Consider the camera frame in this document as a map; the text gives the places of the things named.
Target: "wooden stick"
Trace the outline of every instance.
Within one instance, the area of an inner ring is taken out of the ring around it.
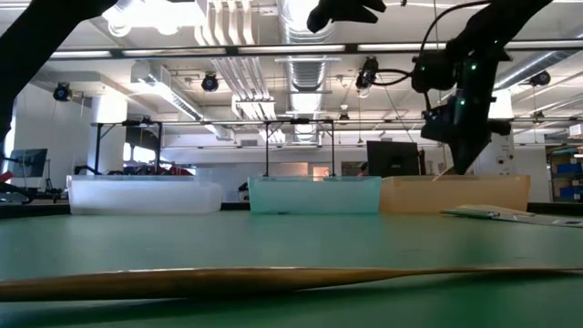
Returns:
[[[0,282],[0,302],[192,298],[294,292],[444,273],[551,273],[583,268],[391,269],[179,269],[106,272]]]

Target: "white plastic bin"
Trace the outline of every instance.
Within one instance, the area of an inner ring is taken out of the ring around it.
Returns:
[[[196,177],[69,176],[72,214],[190,215],[220,210],[222,187]]]

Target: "person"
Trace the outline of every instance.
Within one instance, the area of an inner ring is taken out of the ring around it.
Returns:
[[[366,177],[368,176],[368,162],[364,162],[361,164],[361,171],[358,173],[359,177]]]

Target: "fluorescent light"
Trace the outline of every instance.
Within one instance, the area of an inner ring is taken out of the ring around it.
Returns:
[[[508,48],[523,49],[531,47],[554,48],[577,48],[583,46],[583,40],[545,40],[545,41],[510,41],[506,45]]]
[[[279,57],[274,60],[276,63],[329,63],[329,62],[341,62],[342,58],[339,57],[323,57],[323,58],[311,58],[311,57]]]
[[[436,50],[445,48],[445,43],[426,43],[425,49]],[[418,51],[421,49],[420,43],[399,43],[399,44],[376,44],[376,45],[358,45],[357,50],[360,52],[368,51]]]
[[[289,111],[286,111],[285,114],[293,116],[293,115],[302,115],[302,114],[304,114],[304,115],[305,114],[310,114],[310,115],[311,114],[328,114],[328,112],[325,110],[318,110],[318,111],[289,110]]]
[[[123,50],[124,56],[188,56],[188,55],[224,55],[225,48],[201,48],[201,49],[139,49]]]
[[[103,51],[95,51],[95,50],[56,51],[51,56],[51,58],[91,58],[91,57],[107,58],[107,57],[111,57],[111,53],[107,50],[103,50]]]
[[[264,123],[261,121],[238,121],[238,120],[234,120],[234,121],[210,121],[209,123],[214,124],[214,125],[238,125],[238,126],[243,126],[243,125],[263,125]]]
[[[313,45],[313,46],[242,46],[239,48],[241,54],[260,53],[327,53],[342,52],[344,45]]]

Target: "tan plastic bin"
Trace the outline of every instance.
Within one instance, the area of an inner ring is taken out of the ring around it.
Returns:
[[[461,205],[527,210],[529,176],[392,177],[383,179],[380,211],[436,214]]]

